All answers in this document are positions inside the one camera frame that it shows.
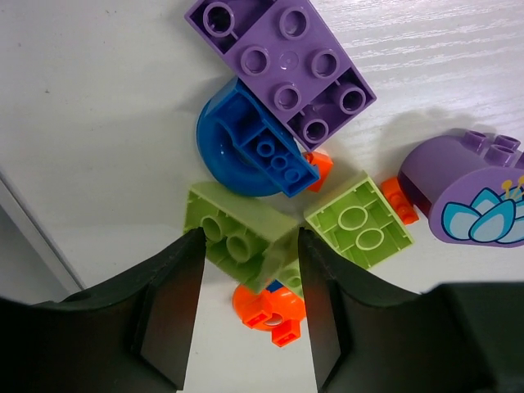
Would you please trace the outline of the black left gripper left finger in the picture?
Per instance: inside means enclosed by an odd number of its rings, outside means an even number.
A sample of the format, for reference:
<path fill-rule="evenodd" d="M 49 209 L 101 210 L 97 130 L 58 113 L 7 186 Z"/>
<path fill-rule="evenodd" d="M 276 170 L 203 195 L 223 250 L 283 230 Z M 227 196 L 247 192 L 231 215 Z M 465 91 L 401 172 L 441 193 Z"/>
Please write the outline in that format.
<path fill-rule="evenodd" d="M 2 391 L 181 391 L 204 264 L 205 235 L 193 229 L 63 301 L 2 300 Z"/>

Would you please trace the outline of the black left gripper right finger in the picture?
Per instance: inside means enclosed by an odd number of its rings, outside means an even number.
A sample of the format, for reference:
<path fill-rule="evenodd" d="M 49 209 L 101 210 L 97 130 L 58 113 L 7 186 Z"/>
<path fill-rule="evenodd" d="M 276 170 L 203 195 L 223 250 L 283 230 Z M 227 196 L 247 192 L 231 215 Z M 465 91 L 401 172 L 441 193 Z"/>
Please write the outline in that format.
<path fill-rule="evenodd" d="M 522 391 L 521 283 L 445 283 L 417 294 L 308 229 L 298 255 L 318 391 Z"/>

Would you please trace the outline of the lime green studded lego brick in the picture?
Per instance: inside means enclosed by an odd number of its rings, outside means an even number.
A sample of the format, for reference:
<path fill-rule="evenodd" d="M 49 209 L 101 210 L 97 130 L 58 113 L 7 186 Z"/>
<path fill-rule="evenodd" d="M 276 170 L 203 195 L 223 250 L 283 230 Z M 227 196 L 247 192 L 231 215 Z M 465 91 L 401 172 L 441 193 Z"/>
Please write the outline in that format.
<path fill-rule="evenodd" d="M 297 260 L 296 219 L 217 182 L 189 188 L 183 232 L 195 228 L 204 231 L 206 258 L 255 293 Z"/>

